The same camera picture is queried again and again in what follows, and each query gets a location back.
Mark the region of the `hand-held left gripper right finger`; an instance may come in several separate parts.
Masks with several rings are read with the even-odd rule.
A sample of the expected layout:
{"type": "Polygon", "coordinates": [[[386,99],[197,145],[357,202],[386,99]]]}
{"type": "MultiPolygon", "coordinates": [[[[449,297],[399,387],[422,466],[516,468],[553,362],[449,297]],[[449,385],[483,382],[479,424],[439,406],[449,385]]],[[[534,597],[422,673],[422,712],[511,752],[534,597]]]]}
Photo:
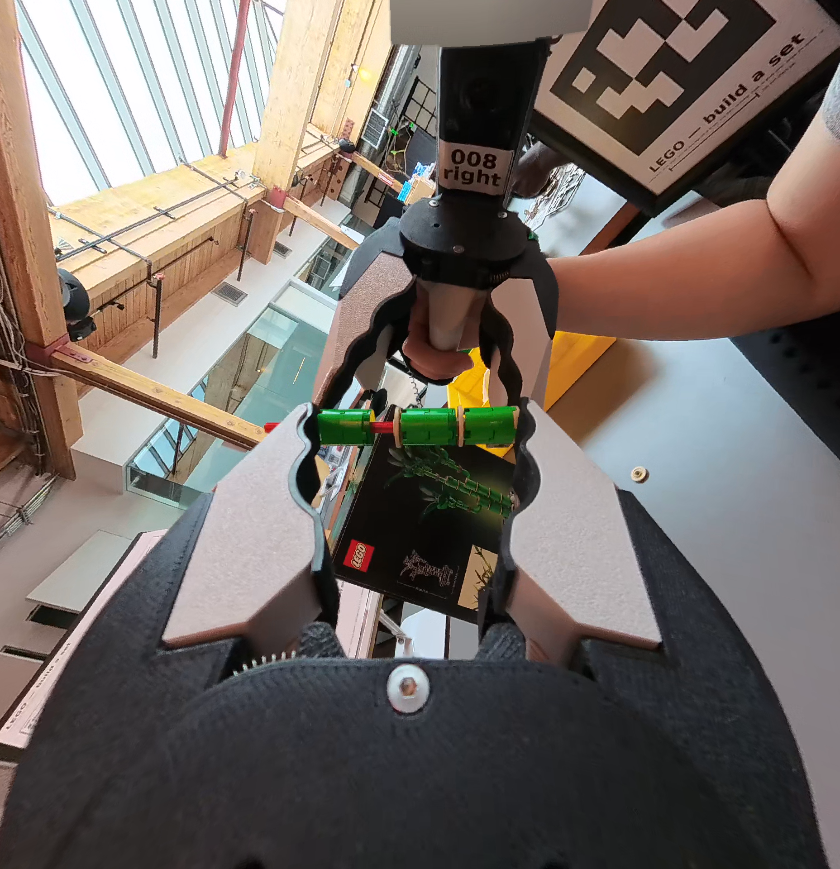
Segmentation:
{"type": "Polygon", "coordinates": [[[513,489],[478,637],[513,624],[524,656],[572,668],[585,641],[655,654],[663,636],[616,485],[534,400],[519,404],[513,489]]]}

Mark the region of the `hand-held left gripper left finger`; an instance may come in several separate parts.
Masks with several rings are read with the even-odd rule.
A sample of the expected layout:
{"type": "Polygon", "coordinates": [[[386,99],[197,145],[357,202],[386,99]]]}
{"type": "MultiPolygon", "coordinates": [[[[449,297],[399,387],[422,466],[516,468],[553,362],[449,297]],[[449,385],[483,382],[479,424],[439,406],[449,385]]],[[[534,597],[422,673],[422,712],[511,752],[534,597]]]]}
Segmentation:
{"type": "Polygon", "coordinates": [[[335,627],[339,588],[321,516],[317,410],[291,411],[218,484],[162,637],[169,648],[242,637],[288,651],[304,627],[335,627]]]}

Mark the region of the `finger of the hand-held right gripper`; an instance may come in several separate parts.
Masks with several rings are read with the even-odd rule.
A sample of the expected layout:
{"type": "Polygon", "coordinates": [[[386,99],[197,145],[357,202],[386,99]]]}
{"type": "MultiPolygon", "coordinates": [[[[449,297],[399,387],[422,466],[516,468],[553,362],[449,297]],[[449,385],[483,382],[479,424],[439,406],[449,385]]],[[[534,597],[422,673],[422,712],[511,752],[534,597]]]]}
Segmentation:
{"type": "Polygon", "coordinates": [[[339,300],[314,384],[318,408],[338,407],[354,381],[380,386],[396,325],[415,298],[414,281],[401,258],[379,255],[339,300]]]}
{"type": "Polygon", "coordinates": [[[512,278],[486,293],[479,342],[492,407],[523,397],[544,405],[553,338],[532,280],[512,278]]]}

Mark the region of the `green toy brick bamboo stalk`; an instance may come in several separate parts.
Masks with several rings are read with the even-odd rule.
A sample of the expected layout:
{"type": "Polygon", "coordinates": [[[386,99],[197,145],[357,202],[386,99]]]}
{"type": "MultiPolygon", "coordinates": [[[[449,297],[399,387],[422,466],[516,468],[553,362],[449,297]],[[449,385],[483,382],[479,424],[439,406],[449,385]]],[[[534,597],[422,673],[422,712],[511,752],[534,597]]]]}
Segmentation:
{"type": "Polygon", "coordinates": [[[508,448],[515,440],[518,407],[397,408],[391,420],[371,409],[327,409],[317,413],[323,446],[362,446],[391,435],[398,447],[508,448]]]}

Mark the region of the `person's right forearm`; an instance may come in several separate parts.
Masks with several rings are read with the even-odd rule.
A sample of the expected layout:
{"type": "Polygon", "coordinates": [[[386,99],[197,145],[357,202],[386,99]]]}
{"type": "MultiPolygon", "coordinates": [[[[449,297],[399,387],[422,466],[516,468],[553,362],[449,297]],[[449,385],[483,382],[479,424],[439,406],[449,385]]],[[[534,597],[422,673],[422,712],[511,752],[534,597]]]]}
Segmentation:
{"type": "Polygon", "coordinates": [[[820,115],[766,200],[551,260],[557,327],[614,338],[736,337],[840,311],[840,140],[820,115]]]}

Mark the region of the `person's right hand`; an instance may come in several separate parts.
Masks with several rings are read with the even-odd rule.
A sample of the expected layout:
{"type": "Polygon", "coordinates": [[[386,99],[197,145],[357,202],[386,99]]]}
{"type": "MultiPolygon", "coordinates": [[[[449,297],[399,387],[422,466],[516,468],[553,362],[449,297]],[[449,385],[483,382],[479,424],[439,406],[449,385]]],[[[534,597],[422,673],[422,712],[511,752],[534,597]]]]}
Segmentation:
{"type": "Polygon", "coordinates": [[[473,368],[470,353],[433,347],[426,313],[415,309],[410,318],[402,352],[414,371],[431,382],[449,382],[473,368]]]}

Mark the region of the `yellow plastic bin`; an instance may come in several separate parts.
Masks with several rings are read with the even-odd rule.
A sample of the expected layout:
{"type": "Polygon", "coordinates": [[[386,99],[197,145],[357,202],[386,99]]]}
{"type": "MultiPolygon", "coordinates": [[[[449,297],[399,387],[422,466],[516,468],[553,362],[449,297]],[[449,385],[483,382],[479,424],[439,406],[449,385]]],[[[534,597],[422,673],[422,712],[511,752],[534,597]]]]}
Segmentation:
{"type": "MultiPolygon", "coordinates": [[[[549,359],[544,409],[549,411],[558,400],[614,345],[609,336],[557,331],[549,359]]],[[[473,368],[447,385],[449,408],[489,407],[489,370],[482,362],[479,349],[471,349],[473,368]]]]}

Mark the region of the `glass railing panel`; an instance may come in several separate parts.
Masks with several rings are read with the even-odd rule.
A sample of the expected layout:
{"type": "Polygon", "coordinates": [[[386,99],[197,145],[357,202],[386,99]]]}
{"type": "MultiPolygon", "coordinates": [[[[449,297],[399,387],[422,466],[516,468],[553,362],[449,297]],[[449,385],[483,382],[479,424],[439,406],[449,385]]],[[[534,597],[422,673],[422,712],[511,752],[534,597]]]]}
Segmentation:
{"type": "MultiPolygon", "coordinates": [[[[262,426],[309,401],[332,311],[315,300],[270,304],[190,391],[197,401],[262,426]]],[[[243,458],[243,451],[167,418],[128,462],[135,494],[187,507],[243,458]]]]}

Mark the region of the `black bamboo set box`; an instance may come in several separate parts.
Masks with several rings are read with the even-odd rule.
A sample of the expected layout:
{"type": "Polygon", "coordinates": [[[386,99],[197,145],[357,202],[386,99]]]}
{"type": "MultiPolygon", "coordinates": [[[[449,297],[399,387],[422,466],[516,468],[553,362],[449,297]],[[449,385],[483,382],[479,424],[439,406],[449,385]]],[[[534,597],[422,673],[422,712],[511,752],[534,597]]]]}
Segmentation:
{"type": "Polygon", "coordinates": [[[514,508],[512,464],[480,446],[362,445],[330,536],[340,579],[477,623],[514,508]]]}

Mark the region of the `diagonal wooden brace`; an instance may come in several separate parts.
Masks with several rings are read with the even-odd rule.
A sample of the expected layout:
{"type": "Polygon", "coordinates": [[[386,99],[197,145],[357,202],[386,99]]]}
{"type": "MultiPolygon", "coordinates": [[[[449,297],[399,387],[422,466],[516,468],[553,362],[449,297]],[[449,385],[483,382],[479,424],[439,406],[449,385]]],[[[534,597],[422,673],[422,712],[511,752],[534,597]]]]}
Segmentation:
{"type": "Polygon", "coordinates": [[[49,365],[84,385],[177,420],[239,449],[252,450],[266,436],[263,428],[249,421],[180,393],[97,353],[62,344],[49,356],[49,365]]]}

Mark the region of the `long wooden beam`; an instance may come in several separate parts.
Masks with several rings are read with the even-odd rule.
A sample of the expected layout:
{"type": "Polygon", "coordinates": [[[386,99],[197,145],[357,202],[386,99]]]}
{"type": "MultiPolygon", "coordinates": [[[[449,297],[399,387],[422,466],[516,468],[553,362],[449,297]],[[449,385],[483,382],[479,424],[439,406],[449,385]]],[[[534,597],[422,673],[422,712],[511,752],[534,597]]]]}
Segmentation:
{"type": "Polygon", "coordinates": [[[277,213],[252,175],[255,144],[48,208],[59,266],[85,286],[96,329],[81,347],[115,363],[165,338],[235,270],[262,263],[277,213]]]}

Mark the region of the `black white tag sign board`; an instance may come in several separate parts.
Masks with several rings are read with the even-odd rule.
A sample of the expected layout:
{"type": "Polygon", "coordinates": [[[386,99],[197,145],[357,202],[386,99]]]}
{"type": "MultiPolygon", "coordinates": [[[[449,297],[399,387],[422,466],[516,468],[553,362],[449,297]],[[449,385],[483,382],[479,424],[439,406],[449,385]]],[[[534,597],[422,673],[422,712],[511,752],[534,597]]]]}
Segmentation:
{"type": "Polygon", "coordinates": [[[592,2],[530,132],[654,215],[840,57],[840,2],[592,2]]]}

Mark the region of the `red pipe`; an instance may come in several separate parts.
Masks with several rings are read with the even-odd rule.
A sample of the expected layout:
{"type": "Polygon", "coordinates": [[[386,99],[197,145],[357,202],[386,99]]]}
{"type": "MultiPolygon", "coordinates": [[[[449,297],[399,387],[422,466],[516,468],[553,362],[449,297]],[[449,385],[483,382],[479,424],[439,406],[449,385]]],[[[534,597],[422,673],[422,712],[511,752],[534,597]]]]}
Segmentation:
{"type": "Polygon", "coordinates": [[[236,32],[230,57],[230,68],[227,79],[227,88],[224,98],[224,108],[222,112],[222,121],[220,128],[220,158],[226,158],[227,150],[229,147],[230,124],[239,87],[239,71],[243,58],[244,40],[247,32],[247,21],[251,3],[251,1],[239,1],[236,32]]]}

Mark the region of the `dark perforated panel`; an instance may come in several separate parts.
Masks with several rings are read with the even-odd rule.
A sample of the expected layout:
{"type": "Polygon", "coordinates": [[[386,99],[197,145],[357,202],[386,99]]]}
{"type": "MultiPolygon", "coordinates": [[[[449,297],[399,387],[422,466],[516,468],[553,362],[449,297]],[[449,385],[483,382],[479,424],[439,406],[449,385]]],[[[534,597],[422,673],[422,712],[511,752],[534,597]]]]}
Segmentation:
{"type": "Polygon", "coordinates": [[[840,312],[732,342],[840,461],[840,312]]]}

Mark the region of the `skylight window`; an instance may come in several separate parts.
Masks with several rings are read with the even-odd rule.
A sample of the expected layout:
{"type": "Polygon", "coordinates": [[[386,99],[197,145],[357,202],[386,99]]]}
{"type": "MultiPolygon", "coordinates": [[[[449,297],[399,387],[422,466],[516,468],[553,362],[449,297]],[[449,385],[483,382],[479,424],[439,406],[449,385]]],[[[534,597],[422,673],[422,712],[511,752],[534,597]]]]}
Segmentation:
{"type": "Polygon", "coordinates": [[[219,153],[238,1],[17,1],[47,201],[219,153]]]}

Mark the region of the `wooden column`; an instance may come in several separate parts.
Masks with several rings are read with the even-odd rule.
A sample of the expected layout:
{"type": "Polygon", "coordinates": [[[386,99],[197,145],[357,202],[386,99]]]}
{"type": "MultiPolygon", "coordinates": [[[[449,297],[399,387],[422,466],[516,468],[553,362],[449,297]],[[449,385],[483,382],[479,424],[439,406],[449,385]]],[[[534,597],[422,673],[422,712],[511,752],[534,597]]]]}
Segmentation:
{"type": "Polygon", "coordinates": [[[77,387],[38,353],[67,333],[14,2],[0,1],[0,469],[21,458],[74,480],[77,387]]]}

